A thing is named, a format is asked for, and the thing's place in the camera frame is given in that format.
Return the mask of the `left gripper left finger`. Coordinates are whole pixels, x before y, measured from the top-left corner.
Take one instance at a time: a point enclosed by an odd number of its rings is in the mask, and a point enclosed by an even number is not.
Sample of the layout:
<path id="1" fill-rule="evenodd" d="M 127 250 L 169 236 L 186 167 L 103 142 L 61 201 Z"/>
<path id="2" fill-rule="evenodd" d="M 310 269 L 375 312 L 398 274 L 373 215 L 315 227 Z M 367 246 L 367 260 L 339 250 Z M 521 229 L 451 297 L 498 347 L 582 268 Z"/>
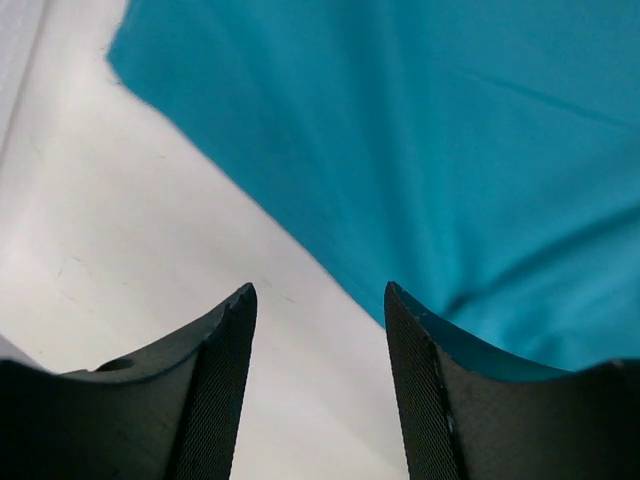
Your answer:
<path id="1" fill-rule="evenodd" d="M 257 319 L 245 284 L 93 371 L 1 362 L 5 479 L 226 479 Z"/>

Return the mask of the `teal t-shirt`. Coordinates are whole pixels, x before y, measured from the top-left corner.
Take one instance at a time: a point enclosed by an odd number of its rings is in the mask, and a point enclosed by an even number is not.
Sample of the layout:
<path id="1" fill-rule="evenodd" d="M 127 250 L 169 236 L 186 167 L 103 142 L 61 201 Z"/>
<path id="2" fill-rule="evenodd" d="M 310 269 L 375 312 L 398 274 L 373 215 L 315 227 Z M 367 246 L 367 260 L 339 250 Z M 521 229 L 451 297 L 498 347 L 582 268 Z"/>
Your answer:
<path id="1" fill-rule="evenodd" d="M 119 80 L 374 319 L 639 353 L 635 1 L 133 1 Z"/>

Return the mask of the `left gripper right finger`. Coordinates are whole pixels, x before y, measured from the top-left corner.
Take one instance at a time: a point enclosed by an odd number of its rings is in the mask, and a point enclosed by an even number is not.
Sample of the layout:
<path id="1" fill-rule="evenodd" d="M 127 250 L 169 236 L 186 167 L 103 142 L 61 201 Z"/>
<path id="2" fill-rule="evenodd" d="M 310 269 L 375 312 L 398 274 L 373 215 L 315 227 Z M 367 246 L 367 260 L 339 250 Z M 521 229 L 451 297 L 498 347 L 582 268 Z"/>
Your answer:
<path id="1" fill-rule="evenodd" d="M 635 479 L 639 363 L 569 372 L 490 345 L 389 283 L 385 328 L 413 479 Z"/>

